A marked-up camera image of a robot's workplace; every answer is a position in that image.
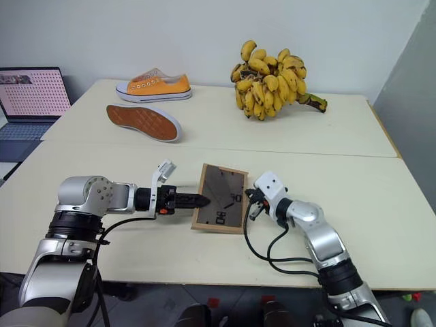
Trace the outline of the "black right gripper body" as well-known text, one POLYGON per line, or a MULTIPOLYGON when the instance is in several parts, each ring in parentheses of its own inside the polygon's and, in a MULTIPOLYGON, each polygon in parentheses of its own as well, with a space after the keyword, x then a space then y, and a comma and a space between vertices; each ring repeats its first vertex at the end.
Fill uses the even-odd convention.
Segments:
POLYGON ((266 196, 264 193, 260 190, 260 199, 259 200, 252 200, 252 203, 261 202, 262 203, 262 213, 269 214, 270 210, 270 204, 268 200, 266 199, 266 196))

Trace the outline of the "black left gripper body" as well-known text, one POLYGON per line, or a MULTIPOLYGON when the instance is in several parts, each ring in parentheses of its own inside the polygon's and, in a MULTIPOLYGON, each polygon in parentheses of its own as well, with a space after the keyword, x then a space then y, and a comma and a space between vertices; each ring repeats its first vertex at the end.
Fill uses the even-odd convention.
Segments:
POLYGON ((173 215, 176 206, 176 186, 162 185, 157 189, 157 214, 173 215))

